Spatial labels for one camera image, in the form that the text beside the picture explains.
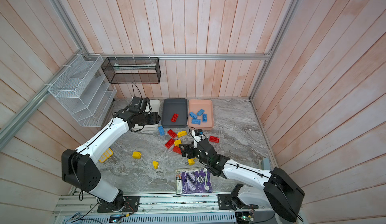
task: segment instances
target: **red building block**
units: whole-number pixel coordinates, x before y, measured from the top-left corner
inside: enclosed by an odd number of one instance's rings
[[[218,138],[218,137],[213,137],[213,136],[209,136],[209,141],[218,143],[218,142],[220,141],[220,138]]]
[[[182,155],[181,150],[178,146],[174,146],[173,151],[176,152],[177,154]]]
[[[173,130],[169,130],[167,133],[168,133],[168,134],[170,135],[170,137],[172,137],[173,139],[174,139],[175,137],[177,137],[177,134],[174,133]]]
[[[170,147],[174,145],[174,140],[173,139],[170,139],[166,144],[165,144],[165,147],[170,149]]]
[[[173,123],[175,123],[176,120],[177,120],[177,118],[178,118],[178,114],[174,114],[173,117],[171,118],[171,121],[172,121]]]

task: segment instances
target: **black mounting plate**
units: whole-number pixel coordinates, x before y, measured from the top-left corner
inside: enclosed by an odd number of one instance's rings
[[[125,198],[125,209],[122,212],[137,212],[138,206],[139,206],[139,196],[124,196]],[[113,212],[111,209],[107,207],[107,205],[104,205],[103,202],[98,206],[98,213],[106,213],[106,212]]]
[[[233,207],[232,207],[232,202],[230,201],[231,199],[232,199],[231,194],[218,194],[217,195],[217,201],[219,204],[219,209],[220,210],[232,210]],[[252,207],[253,207],[253,209],[259,208],[258,205],[249,205],[249,206],[244,206],[241,209],[248,209],[248,207],[251,210],[252,210]]]

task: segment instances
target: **pink tray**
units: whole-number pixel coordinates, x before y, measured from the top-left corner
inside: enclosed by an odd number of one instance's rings
[[[206,114],[206,123],[202,122],[202,115],[198,117],[201,120],[200,125],[192,124],[192,117],[189,116],[190,112],[197,114],[201,109],[205,110],[204,114]],[[215,121],[213,118],[213,102],[208,99],[191,99],[189,100],[188,107],[188,126],[195,127],[196,129],[202,130],[211,130],[215,126]]]

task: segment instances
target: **black wire mesh basket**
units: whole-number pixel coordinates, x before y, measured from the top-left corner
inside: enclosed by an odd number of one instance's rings
[[[157,57],[107,57],[102,70],[110,83],[159,83]]]

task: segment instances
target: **tray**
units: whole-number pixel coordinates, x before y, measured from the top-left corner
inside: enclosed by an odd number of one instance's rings
[[[189,110],[188,113],[193,112],[197,113],[201,109],[205,110],[207,121],[206,123],[202,122],[202,115],[198,117],[201,120],[200,125],[192,124],[192,117],[188,116],[188,126],[195,127],[196,129],[202,130],[212,130],[215,126],[215,121],[213,118],[213,102],[208,99],[191,99],[189,100]]]
[[[174,114],[178,114],[176,122],[172,122],[171,118]],[[167,98],[164,100],[162,109],[161,125],[164,128],[185,128],[188,122],[188,101],[186,98]]]

